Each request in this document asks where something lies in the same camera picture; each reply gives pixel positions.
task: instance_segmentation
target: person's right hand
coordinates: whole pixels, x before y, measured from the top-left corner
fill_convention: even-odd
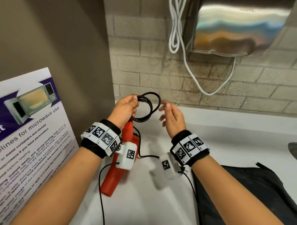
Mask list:
[[[162,126],[166,127],[166,130],[172,139],[179,132],[187,129],[186,122],[183,113],[175,104],[167,100],[162,100],[161,104],[163,104],[163,106],[159,108],[159,111],[165,111],[165,114],[163,114],[159,120],[163,121],[165,119]]]

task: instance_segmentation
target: black bag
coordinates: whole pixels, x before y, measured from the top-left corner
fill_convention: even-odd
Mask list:
[[[261,163],[259,168],[223,166],[236,180],[256,196],[285,225],[297,224],[297,205],[284,189],[278,176]],[[224,225],[225,222],[192,172],[197,196],[200,225]]]

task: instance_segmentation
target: white power cord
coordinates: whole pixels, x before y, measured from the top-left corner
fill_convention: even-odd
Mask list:
[[[175,54],[178,49],[179,49],[179,45],[181,44],[181,47],[183,49],[183,56],[184,56],[184,63],[185,66],[187,68],[187,71],[189,72],[189,74],[191,75],[191,77],[194,79],[196,85],[198,86],[198,88],[200,89],[200,91],[205,94],[205,95],[214,95],[215,93],[217,93],[232,77],[233,72],[234,72],[234,67],[235,67],[235,62],[236,62],[236,57],[234,58],[233,64],[232,64],[232,69],[230,72],[229,77],[227,78],[227,80],[225,80],[218,88],[217,90],[215,90],[213,93],[207,93],[205,92],[199,82],[197,81],[197,79],[195,78],[195,76],[193,75],[193,73],[191,72],[188,64],[187,64],[187,60],[186,60],[186,50],[185,50],[185,46],[184,46],[184,42],[182,39],[182,24],[181,24],[181,16],[183,14],[185,5],[186,5],[186,1],[187,0],[175,0],[175,6],[176,8],[172,5],[172,0],[169,0],[169,10],[170,10],[170,15],[171,15],[171,19],[172,19],[172,29],[171,29],[171,34],[169,37],[169,51],[173,54]]]

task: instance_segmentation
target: microwave guidelines poster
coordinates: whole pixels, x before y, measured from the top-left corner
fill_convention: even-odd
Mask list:
[[[48,68],[0,82],[0,225],[77,149]]]

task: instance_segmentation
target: wristband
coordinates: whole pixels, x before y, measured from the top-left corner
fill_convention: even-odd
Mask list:
[[[196,134],[190,134],[181,139],[170,149],[170,152],[181,166],[192,166],[197,160],[209,155],[208,146]]]
[[[109,121],[109,123],[107,123],[106,120],[103,120],[101,122],[102,123],[93,123],[85,132],[81,134],[81,138],[83,139],[82,144],[89,144],[90,142],[84,141],[84,139],[88,139],[91,142],[95,143],[103,151],[105,151],[107,156],[112,156],[112,154],[120,145],[121,138],[117,134],[118,130],[116,130],[117,133],[115,133],[111,128],[112,126],[115,126],[112,122]],[[89,147],[92,148],[91,151],[99,157],[104,155],[102,153],[98,153],[100,149],[95,148],[93,145]]]

